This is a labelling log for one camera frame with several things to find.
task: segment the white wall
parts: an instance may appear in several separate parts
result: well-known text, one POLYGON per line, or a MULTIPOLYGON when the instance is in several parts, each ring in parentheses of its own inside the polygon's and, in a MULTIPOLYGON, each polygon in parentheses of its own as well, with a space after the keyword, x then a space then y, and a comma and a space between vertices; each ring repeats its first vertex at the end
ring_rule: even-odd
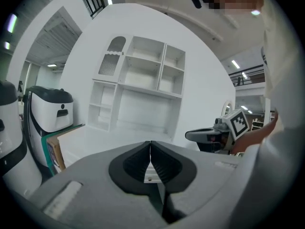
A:
POLYGON ((58 89, 61 73, 53 73, 48 67, 40 67, 36 86, 58 89))
POLYGON ((57 2, 66 9, 81 31, 92 21, 82 0, 57 0, 57 2))
POLYGON ((113 33, 151 38, 186 51, 184 93, 173 142, 197 149, 196 143, 185 139, 185 132, 212 126, 227 100, 235 106, 235 88, 219 60, 194 33, 138 4, 107 6, 75 43, 60 81, 60 88, 74 98, 75 124, 86 122, 93 72, 113 33))

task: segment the white robot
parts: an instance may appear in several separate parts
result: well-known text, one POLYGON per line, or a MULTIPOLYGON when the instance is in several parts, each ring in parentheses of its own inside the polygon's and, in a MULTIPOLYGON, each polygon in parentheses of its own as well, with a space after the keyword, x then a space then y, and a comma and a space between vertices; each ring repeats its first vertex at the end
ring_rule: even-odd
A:
POLYGON ((23 101, 28 145, 39 163, 48 167, 41 137, 73 125, 73 98, 63 89, 32 86, 26 90, 23 101))
POLYGON ((16 88, 0 81, 0 172, 8 188, 29 198, 41 185, 41 173, 22 135, 16 88))

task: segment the ceiling light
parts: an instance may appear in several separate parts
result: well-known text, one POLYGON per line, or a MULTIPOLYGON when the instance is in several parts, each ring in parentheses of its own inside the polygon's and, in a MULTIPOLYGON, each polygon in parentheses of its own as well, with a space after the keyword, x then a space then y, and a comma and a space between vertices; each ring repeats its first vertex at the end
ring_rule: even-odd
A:
POLYGON ((232 60, 232 63, 235 65, 235 67, 236 67, 237 69, 240 68, 240 67, 238 66, 238 64, 235 62, 235 60, 232 60))
POLYGON ((253 15, 257 16, 257 15, 260 14, 260 11, 258 11, 258 10, 253 10, 253 11, 251 11, 251 13, 252 13, 253 15))
POLYGON ((15 14, 12 14, 11 17, 10 17, 9 25, 8 25, 8 31, 10 33, 13 33, 14 26, 15 26, 15 23, 16 23, 16 19, 17 19, 17 16, 15 14))
POLYGON ((242 74, 243 74, 243 77, 244 77, 245 79, 248 78, 247 75, 246 75, 244 72, 242 72, 242 74))
POLYGON ((8 42, 5 42, 4 47, 5 47, 5 49, 9 50, 10 49, 10 44, 8 42))

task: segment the robotic arm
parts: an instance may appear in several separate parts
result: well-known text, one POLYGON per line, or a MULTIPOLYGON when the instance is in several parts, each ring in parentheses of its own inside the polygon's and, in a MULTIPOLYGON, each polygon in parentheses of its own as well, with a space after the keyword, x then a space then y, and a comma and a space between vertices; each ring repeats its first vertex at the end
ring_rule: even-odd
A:
POLYGON ((215 119, 211 128, 185 133, 185 138, 197 143, 200 151, 230 154, 235 141, 249 130, 247 118, 241 109, 215 119))

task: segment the white pillar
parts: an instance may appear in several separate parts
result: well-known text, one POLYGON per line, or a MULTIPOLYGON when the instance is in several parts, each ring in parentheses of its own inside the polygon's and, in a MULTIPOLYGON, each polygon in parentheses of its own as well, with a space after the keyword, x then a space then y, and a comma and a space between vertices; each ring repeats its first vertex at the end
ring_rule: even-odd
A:
POLYGON ((59 0, 81 31, 92 21, 82 0, 59 0))
POLYGON ((264 125, 268 124, 270 121, 270 109, 271 109, 271 101, 269 98, 265 98, 265 117, 264 117, 264 125))

